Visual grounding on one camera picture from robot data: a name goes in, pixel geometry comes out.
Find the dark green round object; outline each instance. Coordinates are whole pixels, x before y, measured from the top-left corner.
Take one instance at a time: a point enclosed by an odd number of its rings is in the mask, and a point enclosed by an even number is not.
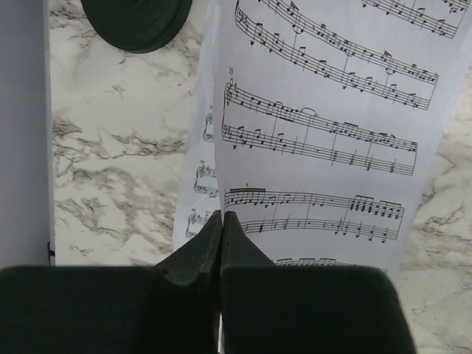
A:
[[[192,0],[82,0],[82,5],[105,41],[126,52],[147,53],[177,35]]]

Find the marble countertop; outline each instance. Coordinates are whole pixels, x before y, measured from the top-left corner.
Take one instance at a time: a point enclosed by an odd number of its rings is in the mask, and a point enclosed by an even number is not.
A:
[[[50,0],[58,265],[153,265],[172,251],[208,0],[165,48],[131,55],[80,0]],[[472,353],[472,77],[440,145],[395,284],[420,354]]]

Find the white paper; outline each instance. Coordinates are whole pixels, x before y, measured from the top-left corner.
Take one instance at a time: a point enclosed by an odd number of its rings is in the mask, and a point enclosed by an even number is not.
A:
[[[464,0],[220,0],[222,209],[279,264],[396,273],[471,58]]]
[[[201,45],[195,87],[195,111],[187,138],[184,172],[174,216],[174,250],[194,237],[209,216],[220,209],[215,175],[215,138],[212,117],[214,6],[215,0],[211,0],[206,17],[205,38]]]

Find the small black object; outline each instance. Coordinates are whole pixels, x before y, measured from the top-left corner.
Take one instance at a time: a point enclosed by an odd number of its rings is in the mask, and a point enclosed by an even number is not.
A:
[[[126,52],[146,53],[177,35],[192,0],[82,0],[82,5],[105,41]]]
[[[0,353],[415,354],[385,273],[275,266],[219,212],[155,267],[0,271]]]

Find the green disc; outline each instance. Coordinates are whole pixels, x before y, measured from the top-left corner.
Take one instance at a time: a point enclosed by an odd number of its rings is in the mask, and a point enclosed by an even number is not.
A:
[[[184,26],[192,0],[82,0],[98,35],[116,48],[152,52]]]

